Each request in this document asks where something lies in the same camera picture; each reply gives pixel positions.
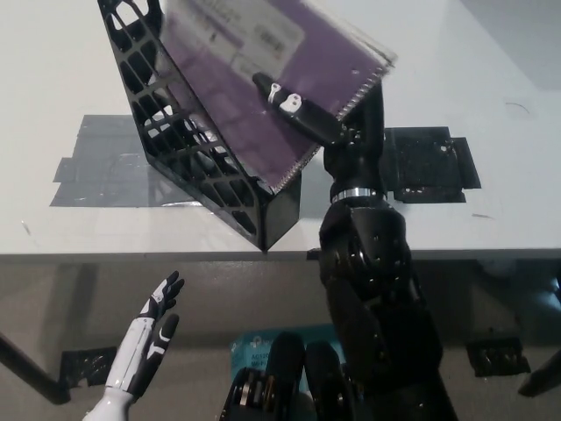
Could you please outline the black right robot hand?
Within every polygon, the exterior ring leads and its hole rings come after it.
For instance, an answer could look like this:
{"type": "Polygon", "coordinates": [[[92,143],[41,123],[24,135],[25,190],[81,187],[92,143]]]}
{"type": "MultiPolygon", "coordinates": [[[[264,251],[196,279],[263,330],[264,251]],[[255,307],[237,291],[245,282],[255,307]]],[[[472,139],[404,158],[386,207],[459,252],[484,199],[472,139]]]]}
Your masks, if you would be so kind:
{"type": "Polygon", "coordinates": [[[375,82],[342,118],[258,72],[259,94],[290,127],[323,148],[325,171],[332,177],[330,201],[384,196],[380,158],[384,143],[382,83],[375,82]]]}

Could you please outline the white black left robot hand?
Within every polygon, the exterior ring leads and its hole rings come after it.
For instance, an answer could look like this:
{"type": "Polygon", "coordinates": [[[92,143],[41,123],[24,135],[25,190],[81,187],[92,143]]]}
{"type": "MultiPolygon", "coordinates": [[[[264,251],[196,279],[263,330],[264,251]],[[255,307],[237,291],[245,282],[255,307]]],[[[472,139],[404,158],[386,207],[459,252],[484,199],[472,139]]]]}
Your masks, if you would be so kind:
{"type": "Polygon", "coordinates": [[[175,306],[176,297],[184,282],[179,272],[174,271],[148,297],[139,314],[131,321],[117,350],[105,383],[107,388],[120,389],[133,394],[131,383],[146,360],[156,324],[175,306]]]}

